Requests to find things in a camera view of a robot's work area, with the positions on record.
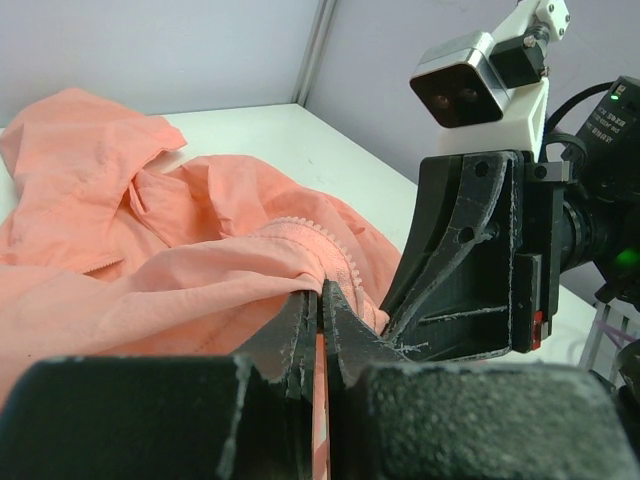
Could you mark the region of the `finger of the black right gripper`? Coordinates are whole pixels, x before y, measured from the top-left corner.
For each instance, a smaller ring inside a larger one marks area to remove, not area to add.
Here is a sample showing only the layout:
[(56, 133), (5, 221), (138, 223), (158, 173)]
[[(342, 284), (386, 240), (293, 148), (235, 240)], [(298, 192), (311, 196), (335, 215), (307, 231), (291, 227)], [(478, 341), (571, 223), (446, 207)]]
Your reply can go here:
[(508, 308), (522, 163), (518, 152), (421, 162), (408, 240), (382, 304), (389, 329)]
[(403, 301), (384, 338), (415, 361), (491, 356), (511, 345), (514, 242), (509, 233), (447, 234)]

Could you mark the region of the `salmon pink hooded jacket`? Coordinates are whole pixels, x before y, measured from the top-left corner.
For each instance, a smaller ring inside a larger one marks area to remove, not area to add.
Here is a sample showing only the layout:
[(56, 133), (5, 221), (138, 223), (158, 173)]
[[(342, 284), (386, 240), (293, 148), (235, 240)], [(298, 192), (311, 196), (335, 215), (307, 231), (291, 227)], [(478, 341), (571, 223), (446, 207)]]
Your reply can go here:
[[(78, 89), (1, 136), (19, 201), (1, 226), (1, 412), (63, 356), (225, 356), (288, 297), (337, 283), (375, 332), (400, 255), (348, 204), (251, 156), (162, 172), (181, 132)], [(326, 355), (316, 331), (312, 475), (328, 474)]]

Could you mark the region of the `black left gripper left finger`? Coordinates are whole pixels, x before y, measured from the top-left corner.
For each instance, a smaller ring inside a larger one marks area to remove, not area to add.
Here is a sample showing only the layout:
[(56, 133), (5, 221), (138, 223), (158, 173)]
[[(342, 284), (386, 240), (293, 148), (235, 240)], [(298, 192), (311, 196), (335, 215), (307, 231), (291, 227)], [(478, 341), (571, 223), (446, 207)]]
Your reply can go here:
[(1, 412), (5, 479), (308, 479), (318, 297), (225, 356), (39, 361)]

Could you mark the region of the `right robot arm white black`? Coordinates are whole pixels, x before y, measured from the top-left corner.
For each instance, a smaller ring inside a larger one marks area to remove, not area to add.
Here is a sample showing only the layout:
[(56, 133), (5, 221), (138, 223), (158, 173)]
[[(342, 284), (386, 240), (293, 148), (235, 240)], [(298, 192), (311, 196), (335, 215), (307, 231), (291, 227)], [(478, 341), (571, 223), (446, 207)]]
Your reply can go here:
[(423, 160), (383, 335), (416, 361), (528, 353), (551, 335), (565, 271), (639, 302), (639, 82), (585, 89), (548, 119), (559, 160), (519, 151)]

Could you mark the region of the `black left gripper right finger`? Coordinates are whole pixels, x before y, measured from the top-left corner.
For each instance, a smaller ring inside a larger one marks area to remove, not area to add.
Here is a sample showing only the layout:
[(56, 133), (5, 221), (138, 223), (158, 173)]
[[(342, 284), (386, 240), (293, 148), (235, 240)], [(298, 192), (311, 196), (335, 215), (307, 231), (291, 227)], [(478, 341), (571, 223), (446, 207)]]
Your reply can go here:
[(411, 362), (322, 289), (333, 479), (634, 479), (611, 394), (545, 363)]

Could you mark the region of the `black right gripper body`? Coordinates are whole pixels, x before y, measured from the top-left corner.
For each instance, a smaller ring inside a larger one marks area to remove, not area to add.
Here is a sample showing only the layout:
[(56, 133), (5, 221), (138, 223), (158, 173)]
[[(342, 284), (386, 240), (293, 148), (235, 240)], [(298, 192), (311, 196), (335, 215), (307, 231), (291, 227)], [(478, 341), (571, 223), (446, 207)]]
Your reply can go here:
[(552, 333), (559, 303), (567, 161), (527, 163), (520, 199), (520, 239), (513, 266), (512, 349), (529, 353)]

